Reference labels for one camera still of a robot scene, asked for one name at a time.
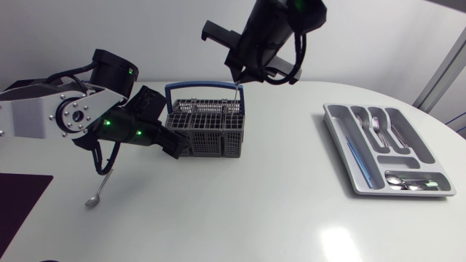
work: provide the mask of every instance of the utensil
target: utensil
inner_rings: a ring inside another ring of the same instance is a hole
[[[100,191],[102,191],[103,186],[107,182],[108,178],[110,178],[110,175],[113,171],[114,171],[113,169],[110,169],[110,171],[105,175],[105,178],[103,179],[102,184],[99,186],[99,189],[97,190],[97,193],[95,194],[95,196],[91,197],[89,200],[86,201],[86,207],[93,207],[99,203]]]
[[[347,138],[347,143],[348,143],[349,149],[351,150],[351,154],[356,159],[356,163],[358,164],[359,168],[361,169],[361,172],[363,173],[364,178],[366,179],[366,183],[368,187],[373,188],[374,186],[372,185],[372,182],[371,182],[371,175],[369,175],[369,172],[367,172],[366,166],[364,166],[363,164],[363,160],[359,157],[358,153],[356,153],[355,148],[352,146],[348,138]]]
[[[437,191],[437,183],[430,182],[430,180],[404,180],[396,175],[387,175],[385,177],[390,186],[395,190],[401,190],[401,188],[395,188],[395,186],[404,186],[408,190],[420,191],[420,190],[432,190]]]
[[[392,131],[393,131],[393,135],[395,135],[395,137],[398,139],[398,141],[400,141],[403,147],[409,147],[408,144],[405,142],[405,140],[402,139],[400,132],[398,132],[398,129],[393,124],[392,124]]]
[[[393,190],[406,190],[406,187],[404,187],[404,186],[390,185],[390,187],[391,187]]]
[[[372,118],[372,127],[384,146],[388,146],[388,142],[385,140],[384,135],[380,132],[379,118],[377,116]]]
[[[238,93],[238,86],[240,85],[240,80],[236,81],[234,83],[234,88],[236,89],[236,91],[234,92],[234,102],[233,102],[233,108],[232,108],[232,116],[233,116],[233,113],[234,113],[234,110],[236,108],[236,95]]]
[[[363,120],[361,119],[361,117],[359,115],[357,115],[357,114],[355,114],[355,116],[356,116],[356,119],[358,120],[359,125],[362,128],[364,128],[364,123],[363,123]]]

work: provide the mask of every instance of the blue basket handle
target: blue basket handle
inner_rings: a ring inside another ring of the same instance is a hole
[[[178,88],[184,88],[184,87],[220,87],[220,88],[227,88],[230,90],[236,90],[236,86],[232,83],[217,82],[217,81],[188,81],[188,82],[167,84],[165,86],[165,97],[167,98],[167,110],[169,114],[173,112],[171,90],[178,89]],[[244,115],[245,114],[245,96],[242,91],[242,85],[238,86],[238,91],[240,92],[240,113]]]

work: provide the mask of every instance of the gray cutlery basket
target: gray cutlery basket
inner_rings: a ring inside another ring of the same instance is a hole
[[[240,100],[178,99],[172,105],[171,90],[185,87],[219,87],[236,90],[225,82],[180,82],[165,87],[168,116],[166,128],[188,137],[191,147],[181,156],[240,157],[245,125],[242,86]]]

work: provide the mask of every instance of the white tabletop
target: white tabletop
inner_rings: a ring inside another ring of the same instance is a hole
[[[167,83],[144,84],[163,91]],[[1,139],[1,172],[54,176],[2,260],[466,261],[463,138],[410,105],[357,87],[244,88],[239,159],[175,160],[159,146],[123,145],[91,210],[84,203],[103,177],[90,152],[70,140]],[[174,92],[209,98],[204,89]],[[457,195],[357,195],[323,121],[324,103],[400,108]],[[112,144],[103,146],[107,157]]]

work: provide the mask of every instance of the fork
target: fork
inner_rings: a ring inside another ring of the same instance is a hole
[[[380,132],[379,118],[377,116],[374,116],[372,118],[372,127],[374,129],[374,132],[379,137],[380,141],[384,144],[384,146],[388,146],[387,140],[385,140],[384,135]]]

